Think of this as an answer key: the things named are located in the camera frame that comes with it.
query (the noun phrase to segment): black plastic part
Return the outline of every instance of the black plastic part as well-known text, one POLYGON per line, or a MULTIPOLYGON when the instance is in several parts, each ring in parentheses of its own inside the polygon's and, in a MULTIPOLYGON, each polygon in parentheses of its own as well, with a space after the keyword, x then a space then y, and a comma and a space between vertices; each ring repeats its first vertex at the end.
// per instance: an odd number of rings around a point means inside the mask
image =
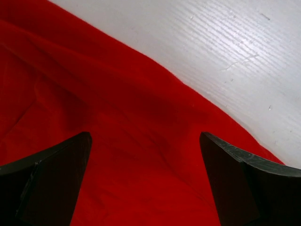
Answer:
POLYGON ((0 167, 0 225, 70 225, 91 150, 82 132, 0 167))
POLYGON ((221 226, 300 226, 301 170, 246 152, 210 133, 202 155, 221 226))

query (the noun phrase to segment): red cloth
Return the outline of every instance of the red cloth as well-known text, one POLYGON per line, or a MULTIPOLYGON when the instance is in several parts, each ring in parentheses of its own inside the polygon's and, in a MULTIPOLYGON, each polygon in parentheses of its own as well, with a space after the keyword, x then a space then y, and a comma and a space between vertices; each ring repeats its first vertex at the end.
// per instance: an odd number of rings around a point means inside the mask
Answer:
POLYGON ((217 226, 198 138, 279 162, 169 71, 45 0, 0 1, 0 165, 89 131, 72 226, 217 226))

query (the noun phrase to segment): white surface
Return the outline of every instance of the white surface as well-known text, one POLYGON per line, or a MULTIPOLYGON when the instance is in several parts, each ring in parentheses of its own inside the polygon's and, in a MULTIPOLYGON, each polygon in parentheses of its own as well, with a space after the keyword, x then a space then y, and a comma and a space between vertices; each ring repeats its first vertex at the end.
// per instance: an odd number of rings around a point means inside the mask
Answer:
POLYGON ((156 60, 301 168, 301 1, 51 1, 156 60))

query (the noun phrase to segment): white wooden surface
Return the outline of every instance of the white wooden surface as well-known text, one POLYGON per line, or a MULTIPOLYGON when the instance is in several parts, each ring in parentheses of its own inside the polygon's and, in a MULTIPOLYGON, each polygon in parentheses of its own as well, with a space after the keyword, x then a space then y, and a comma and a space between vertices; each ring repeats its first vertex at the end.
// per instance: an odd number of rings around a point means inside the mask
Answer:
POLYGON ((301 168, 301 1, 51 1, 156 60, 301 168))

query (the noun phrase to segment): red towel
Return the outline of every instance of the red towel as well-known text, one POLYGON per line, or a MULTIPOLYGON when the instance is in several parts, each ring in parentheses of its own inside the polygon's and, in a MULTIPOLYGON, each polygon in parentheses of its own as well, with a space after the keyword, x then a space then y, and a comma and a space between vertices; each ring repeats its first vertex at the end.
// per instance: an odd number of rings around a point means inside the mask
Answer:
POLYGON ((46 0, 1 0, 0 44, 0 165, 91 132, 72 226, 218 226, 202 131, 279 162, 168 70, 46 0))

